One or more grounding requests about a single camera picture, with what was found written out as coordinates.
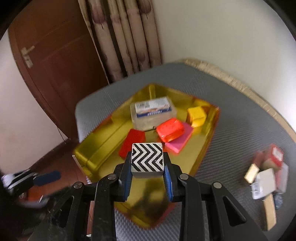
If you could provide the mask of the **red rectangular box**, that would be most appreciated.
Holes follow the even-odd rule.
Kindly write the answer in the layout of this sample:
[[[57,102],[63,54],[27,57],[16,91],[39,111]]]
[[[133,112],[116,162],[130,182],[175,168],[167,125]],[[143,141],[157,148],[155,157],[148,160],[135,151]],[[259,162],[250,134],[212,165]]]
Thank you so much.
[[[128,152],[132,150],[133,143],[144,143],[144,142],[145,142],[145,132],[131,129],[128,132],[123,144],[121,145],[121,148],[118,153],[119,156],[125,159]]]

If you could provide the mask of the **white square box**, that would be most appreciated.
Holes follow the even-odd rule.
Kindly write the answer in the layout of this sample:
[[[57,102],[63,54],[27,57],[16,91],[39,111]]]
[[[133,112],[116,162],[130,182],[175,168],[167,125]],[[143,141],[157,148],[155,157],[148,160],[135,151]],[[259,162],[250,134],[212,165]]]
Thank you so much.
[[[259,172],[251,184],[251,193],[254,200],[261,199],[276,190],[275,174],[272,168]]]

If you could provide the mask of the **clear plastic card box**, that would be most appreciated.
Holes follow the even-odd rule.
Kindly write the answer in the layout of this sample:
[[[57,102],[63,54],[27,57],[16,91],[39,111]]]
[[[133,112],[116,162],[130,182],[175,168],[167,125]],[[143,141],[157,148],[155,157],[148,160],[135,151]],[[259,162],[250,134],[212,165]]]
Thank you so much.
[[[150,131],[165,121],[176,118],[177,110],[167,97],[155,98],[130,105],[133,128],[139,131]]]

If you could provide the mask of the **pink clear case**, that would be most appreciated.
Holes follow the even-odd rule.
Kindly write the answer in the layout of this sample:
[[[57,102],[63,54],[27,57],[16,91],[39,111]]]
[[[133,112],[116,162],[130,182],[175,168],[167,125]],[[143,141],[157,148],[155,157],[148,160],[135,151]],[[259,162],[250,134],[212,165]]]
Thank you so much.
[[[283,194],[287,190],[288,171],[288,165],[283,163],[281,169],[275,174],[276,191],[278,193]]]

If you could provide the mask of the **brown wooden door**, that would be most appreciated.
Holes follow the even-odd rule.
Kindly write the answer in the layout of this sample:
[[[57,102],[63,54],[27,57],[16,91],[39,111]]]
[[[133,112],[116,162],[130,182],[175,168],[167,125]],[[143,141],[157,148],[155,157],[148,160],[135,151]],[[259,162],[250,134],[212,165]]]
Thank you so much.
[[[76,104],[108,84],[78,1],[31,1],[8,32],[14,59],[33,97],[53,123],[76,140]],[[21,49],[32,45],[29,69]]]

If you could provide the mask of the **red white cigarette box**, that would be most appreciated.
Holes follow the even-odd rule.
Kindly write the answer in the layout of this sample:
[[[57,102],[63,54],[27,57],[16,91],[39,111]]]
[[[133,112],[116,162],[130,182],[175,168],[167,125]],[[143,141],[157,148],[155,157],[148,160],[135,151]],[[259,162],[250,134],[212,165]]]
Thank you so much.
[[[283,165],[283,151],[275,144],[270,144],[264,151],[255,154],[253,163],[260,170],[272,168],[276,173]]]

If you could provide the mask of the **grey textured table mat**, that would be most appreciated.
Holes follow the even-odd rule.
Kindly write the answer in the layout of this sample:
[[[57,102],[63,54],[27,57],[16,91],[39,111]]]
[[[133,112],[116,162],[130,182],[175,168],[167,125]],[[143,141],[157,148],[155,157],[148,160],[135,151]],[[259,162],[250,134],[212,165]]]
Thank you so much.
[[[221,182],[258,225],[262,202],[253,200],[243,176],[258,150],[274,143],[289,167],[287,191],[269,240],[295,240],[295,142],[280,124],[249,97],[216,77],[184,63],[169,63],[131,75],[98,90],[76,105],[79,140],[84,140],[125,100],[150,83],[180,90],[220,108],[220,118],[196,179]]]

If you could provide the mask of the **red rounded box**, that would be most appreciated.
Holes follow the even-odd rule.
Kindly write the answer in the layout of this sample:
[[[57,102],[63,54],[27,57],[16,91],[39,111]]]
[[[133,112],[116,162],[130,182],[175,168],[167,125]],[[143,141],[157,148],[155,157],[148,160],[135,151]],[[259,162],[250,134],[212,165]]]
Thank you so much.
[[[185,133],[185,128],[180,120],[171,118],[158,125],[156,132],[162,142],[168,143],[182,136]]]

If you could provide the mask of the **pink flat box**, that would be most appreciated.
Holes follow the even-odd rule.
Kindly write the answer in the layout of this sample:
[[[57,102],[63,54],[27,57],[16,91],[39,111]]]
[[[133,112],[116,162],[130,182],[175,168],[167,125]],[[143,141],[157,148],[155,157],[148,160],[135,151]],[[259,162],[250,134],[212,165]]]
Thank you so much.
[[[178,154],[186,145],[193,133],[193,128],[186,122],[182,122],[185,132],[178,138],[165,143],[165,148]]]

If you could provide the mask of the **tan small box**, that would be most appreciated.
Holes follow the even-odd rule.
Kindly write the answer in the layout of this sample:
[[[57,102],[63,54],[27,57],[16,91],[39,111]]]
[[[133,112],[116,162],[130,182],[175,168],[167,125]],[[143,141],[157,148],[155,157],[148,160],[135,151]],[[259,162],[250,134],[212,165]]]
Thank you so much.
[[[259,172],[259,168],[255,163],[252,163],[244,176],[244,179],[247,183],[252,184]]]

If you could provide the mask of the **gold ribbed box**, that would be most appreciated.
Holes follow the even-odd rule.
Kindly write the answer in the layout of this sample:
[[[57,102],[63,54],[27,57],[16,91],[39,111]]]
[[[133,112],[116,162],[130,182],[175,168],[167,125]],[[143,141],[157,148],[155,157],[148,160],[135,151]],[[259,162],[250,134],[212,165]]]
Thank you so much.
[[[276,211],[272,193],[264,198],[263,205],[266,219],[266,230],[269,231],[276,225]]]

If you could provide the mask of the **gold tin tray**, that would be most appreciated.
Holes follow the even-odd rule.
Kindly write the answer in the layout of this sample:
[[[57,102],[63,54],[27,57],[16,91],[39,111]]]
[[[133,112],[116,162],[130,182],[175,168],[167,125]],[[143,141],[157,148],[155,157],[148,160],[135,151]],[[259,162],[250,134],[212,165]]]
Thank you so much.
[[[124,98],[122,104],[75,148],[76,162],[90,181],[99,181],[112,173],[116,165],[125,161],[119,156],[119,150],[133,127],[130,105],[165,96],[173,102],[180,121],[186,120],[188,108],[201,106],[207,114],[205,123],[193,130],[192,136],[178,154],[164,149],[170,161],[179,165],[184,173],[191,176],[196,174],[213,138],[220,109],[193,95],[149,84],[130,98]],[[116,202],[114,206],[139,227],[150,229],[159,225],[175,204],[168,201],[163,178],[134,178],[126,202]]]

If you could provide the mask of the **yellow striped small box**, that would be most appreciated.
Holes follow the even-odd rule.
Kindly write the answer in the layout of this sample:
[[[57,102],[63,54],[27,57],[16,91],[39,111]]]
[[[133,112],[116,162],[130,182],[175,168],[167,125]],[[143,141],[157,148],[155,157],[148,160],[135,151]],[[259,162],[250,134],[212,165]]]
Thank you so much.
[[[201,106],[187,109],[186,122],[190,124],[192,128],[201,127],[207,118],[207,114]]]

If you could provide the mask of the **blue small box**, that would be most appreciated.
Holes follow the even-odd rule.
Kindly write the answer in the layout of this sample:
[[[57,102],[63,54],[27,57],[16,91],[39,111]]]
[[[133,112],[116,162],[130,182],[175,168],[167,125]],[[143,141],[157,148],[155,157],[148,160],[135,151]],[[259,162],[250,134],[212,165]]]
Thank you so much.
[[[279,210],[282,205],[283,205],[283,197],[280,193],[275,193],[273,195],[273,199],[274,199],[274,206],[276,210]]]

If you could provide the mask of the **beige patterned curtain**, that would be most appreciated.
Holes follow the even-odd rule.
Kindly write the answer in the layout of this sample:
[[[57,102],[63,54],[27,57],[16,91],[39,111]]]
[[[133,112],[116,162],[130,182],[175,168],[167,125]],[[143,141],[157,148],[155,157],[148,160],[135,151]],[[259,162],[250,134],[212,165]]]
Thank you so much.
[[[152,1],[79,1],[108,82],[161,65]]]

